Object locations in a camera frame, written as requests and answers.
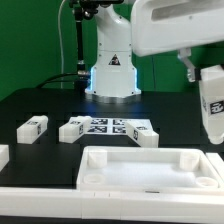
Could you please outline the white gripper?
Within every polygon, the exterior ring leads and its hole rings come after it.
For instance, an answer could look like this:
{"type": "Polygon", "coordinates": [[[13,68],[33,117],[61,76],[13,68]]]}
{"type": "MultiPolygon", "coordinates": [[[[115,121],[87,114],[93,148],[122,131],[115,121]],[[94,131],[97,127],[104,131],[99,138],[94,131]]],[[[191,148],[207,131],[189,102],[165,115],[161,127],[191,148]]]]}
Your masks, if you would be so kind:
{"type": "Polygon", "coordinates": [[[189,59],[189,47],[224,40],[224,0],[137,0],[131,30],[136,55],[178,50],[188,81],[199,81],[201,71],[189,59]]]}

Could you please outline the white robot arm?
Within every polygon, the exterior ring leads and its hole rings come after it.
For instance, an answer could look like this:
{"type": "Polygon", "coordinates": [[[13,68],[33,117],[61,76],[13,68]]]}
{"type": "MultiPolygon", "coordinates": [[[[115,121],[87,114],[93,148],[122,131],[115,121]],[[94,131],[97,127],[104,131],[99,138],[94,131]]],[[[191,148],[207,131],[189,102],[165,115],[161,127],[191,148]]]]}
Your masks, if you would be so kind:
{"type": "Polygon", "coordinates": [[[176,51],[194,82],[200,70],[189,60],[191,49],[224,40],[224,0],[69,0],[69,6],[78,20],[96,20],[97,61],[85,94],[105,103],[140,96],[133,55],[176,51]]]}

